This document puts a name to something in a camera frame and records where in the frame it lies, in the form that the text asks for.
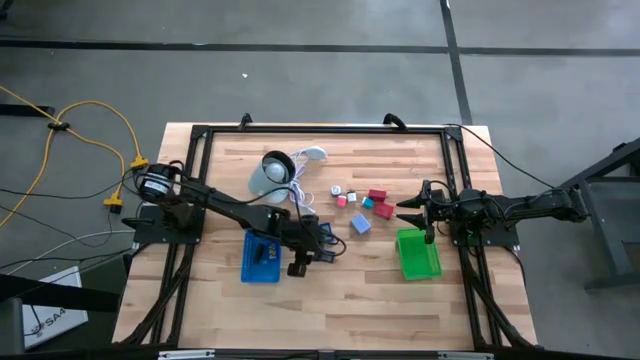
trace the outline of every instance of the blue container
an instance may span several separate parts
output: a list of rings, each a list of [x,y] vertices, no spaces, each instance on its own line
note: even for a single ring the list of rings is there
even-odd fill
[[[275,284],[280,281],[280,244],[247,231],[242,255],[243,283]]]

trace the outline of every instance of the concrete floor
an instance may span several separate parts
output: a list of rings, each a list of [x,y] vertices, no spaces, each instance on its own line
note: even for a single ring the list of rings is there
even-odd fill
[[[622,0],[450,0],[461,46],[640,47],[640,3]],[[17,1],[0,23],[5,38],[270,44],[446,46],[437,0]],[[408,123],[460,122],[448,55],[243,52],[0,50],[0,84],[57,107],[108,102],[137,129],[154,158],[168,121],[379,123],[393,112]],[[474,124],[488,125],[508,158],[561,183],[638,137],[640,58],[462,56]],[[0,95],[0,102],[10,101]],[[132,158],[126,128],[101,109],[79,109],[74,128]],[[0,184],[26,189],[38,171],[47,129],[39,119],[3,118]],[[499,162],[506,195],[542,190]],[[110,154],[56,136],[39,192],[89,194],[117,181]],[[126,213],[137,205],[126,198]],[[0,195],[12,206],[13,196]],[[108,229],[101,197],[29,199],[21,210],[82,235]],[[114,228],[124,228],[113,221]],[[553,220],[519,225],[538,339],[554,350],[637,357],[640,292],[587,295],[606,275],[590,224]],[[0,232],[0,264],[36,256],[64,235],[14,217]],[[73,245],[58,256],[126,248]],[[42,277],[62,263],[37,264]]]

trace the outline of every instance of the wooden tabletop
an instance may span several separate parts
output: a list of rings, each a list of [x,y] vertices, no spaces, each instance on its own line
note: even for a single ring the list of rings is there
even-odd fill
[[[185,160],[192,125],[167,124],[158,162]],[[486,127],[471,128],[490,141]],[[501,193],[494,154],[476,138],[463,133],[474,188]],[[395,242],[396,230],[410,226],[395,217],[389,221],[378,218],[359,203],[340,209],[329,192],[331,185],[340,185],[345,190],[355,190],[361,199],[369,189],[383,189],[391,204],[415,196],[423,179],[445,180],[438,137],[217,134],[207,184],[238,199],[250,199],[253,196],[248,192],[247,180],[264,153],[292,153],[312,145],[323,147],[329,158],[308,164],[300,179],[302,188],[315,195],[313,208],[321,222],[331,222],[333,231],[347,242],[347,252],[333,264],[313,262],[306,277],[292,278],[286,276],[286,266],[293,256],[283,249],[278,284],[243,284],[240,267],[244,232],[234,221],[207,212],[202,242],[196,248],[191,270],[180,346],[471,349],[460,262],[449,238],[439,234],[436,238],[443,276],[406,281]],[[454,167],[458,168],[455,151],[453,154]],[[462,186],[459,177],[456,184]],[[281,206],[293,211],[289,201]],[[358,213],[364,214],[372,225],[364,236],[357,235],[349,225]],[[448,231],[444,224],[441,229]],[[152,245],[135,258],[114,341],[129,335],[156,300],[166,251],[165,245]],[[523,336],[535,342],[518,264],[501,248],[487,248],[487,260],[496,301]],[[164,336],[170,327],[173,302],[168,309]],[[479,309],[483,333],[489,339],[484,307]]]

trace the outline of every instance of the red cube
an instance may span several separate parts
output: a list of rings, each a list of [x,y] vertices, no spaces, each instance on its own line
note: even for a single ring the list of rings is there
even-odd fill
[[[369,195],[367,197],[373,201],[384,201],[387,198],[387,192],[382,190],[369,190]]]
[[[392,205],[377,202],[373,205],[373,213],[389,220],[393,216],[393,208]]]
[[[336,199],[336,205],[338,205],[339,207],[346,207],[347,197],[343,195],[338,196],[338,198]]]

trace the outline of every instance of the blue cube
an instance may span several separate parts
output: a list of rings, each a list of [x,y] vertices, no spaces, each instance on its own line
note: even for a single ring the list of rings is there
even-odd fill
[[[351,219],[351,226],[358,232],[358,234],[362,235],[371,229],[371,224],[367,221],[367,218],[362,214],[356,215],[353,219]]]
[[[365,209],[371,209],[373,207],[373,200],[369,198],[362,199],[362,207]]]

